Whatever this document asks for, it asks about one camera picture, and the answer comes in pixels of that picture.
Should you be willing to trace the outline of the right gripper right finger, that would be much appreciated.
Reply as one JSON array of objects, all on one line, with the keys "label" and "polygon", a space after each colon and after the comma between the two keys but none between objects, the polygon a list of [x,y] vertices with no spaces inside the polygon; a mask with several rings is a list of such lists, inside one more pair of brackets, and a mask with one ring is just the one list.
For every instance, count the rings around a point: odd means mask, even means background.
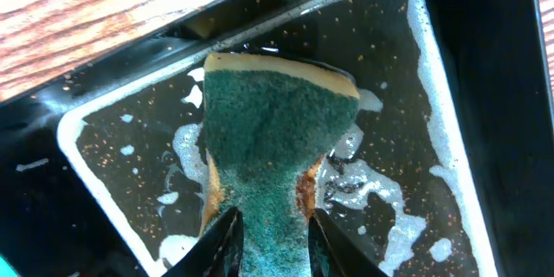
[{"label": "right gripper right finger", "polygon": [[312,277],[387,277],[323,209],[309,219],[308,250]]}]

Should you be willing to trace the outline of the green yellow sponge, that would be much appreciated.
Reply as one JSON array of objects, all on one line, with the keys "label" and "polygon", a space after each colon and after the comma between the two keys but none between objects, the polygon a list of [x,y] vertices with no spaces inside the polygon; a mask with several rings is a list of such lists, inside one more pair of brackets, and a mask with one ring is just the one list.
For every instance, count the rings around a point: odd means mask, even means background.
[{"label": "green yellow sponge", "polygon": [[355,84],[330,69],[268,55],[213,53],[203,68],[203,225],[237,208],[242,275],[309,275],[315,176],[356,119]]}]

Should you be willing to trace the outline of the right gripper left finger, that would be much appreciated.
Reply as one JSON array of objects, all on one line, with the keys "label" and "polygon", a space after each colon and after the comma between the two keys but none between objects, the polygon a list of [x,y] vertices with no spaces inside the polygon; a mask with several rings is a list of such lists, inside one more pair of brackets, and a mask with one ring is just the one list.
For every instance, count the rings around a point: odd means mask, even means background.
[{"label": "right gripper left finger", "polygon": [[244,229],[236,207],[223,213],[188,254],[164,277],[239,277]]}]

